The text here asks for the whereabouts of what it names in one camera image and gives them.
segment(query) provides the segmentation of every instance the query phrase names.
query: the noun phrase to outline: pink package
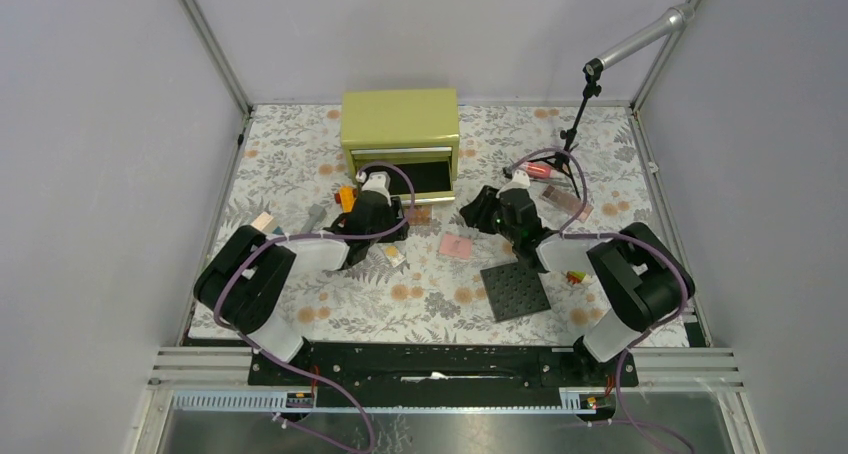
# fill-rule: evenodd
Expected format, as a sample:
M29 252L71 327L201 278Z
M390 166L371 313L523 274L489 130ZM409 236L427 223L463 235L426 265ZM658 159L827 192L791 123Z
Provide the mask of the pink package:
M439 246L439 254L465 260L471 259L471 239L445 234Z

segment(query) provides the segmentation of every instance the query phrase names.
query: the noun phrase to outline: black pegboard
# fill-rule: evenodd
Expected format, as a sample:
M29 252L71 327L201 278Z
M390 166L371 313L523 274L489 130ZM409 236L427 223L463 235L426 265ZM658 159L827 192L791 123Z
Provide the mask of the black pegboard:
M514 262L480 271L495 322L551 308L539 273Z

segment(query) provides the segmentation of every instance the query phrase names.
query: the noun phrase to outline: metal pipe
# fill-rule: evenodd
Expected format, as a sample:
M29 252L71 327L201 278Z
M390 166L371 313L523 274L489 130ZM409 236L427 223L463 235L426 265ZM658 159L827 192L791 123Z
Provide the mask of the metal pipe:
M694 15L695 10L689 4L679 4L671 7L665 11L665 14L663 14L662 17L636 34L633 34L615 46L607 49L603 54L598 56L597 59L601 61L601 64L604 66L603 70L609 69L619 61L627 58L657 39L679 31L684 25L692 20Z

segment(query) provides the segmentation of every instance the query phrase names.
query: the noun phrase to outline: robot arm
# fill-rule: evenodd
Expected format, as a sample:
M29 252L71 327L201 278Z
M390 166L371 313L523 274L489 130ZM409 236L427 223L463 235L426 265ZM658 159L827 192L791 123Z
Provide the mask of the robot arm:
M680 286L671 270L625 239L642 241L671 260L686 283L688 295L694 294L692 278L641 222L627 226L618 238L598 243L582 255L583 259L576 260L574 241L562 239L557 231L542 225L527 192L529 185L527 173L515 171L513 180L500 191L484 186L459 212L469 227L509 240L519 262L537 272L574 270L575 262L583 266L588 258L612 309L577 340L578 353L605 363L680 305Z
M389 177L372 173L360 189L353 210L342 214L324 232L339 237L386 231L403 218L400 199L389 196ZM294 274L335 271L349 268L365 259L375 242L406 238L408 226L381 239L339 239L316 235L262 252L244 271L229 292L220 314L226 322L262 349L290 360L303 344L303 338L274 312L286 279ZM241 226L203 271L194 285L194 296L209 309L215 308L224 287L239 266L267 241L252 226Z

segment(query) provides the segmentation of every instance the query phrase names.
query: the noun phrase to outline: orange block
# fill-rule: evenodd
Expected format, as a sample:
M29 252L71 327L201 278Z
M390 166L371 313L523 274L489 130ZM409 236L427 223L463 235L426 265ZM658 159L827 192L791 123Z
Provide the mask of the orange block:
M353 188L344 186L339 189L339 201L342 204L342 212L350 212L353 210Z

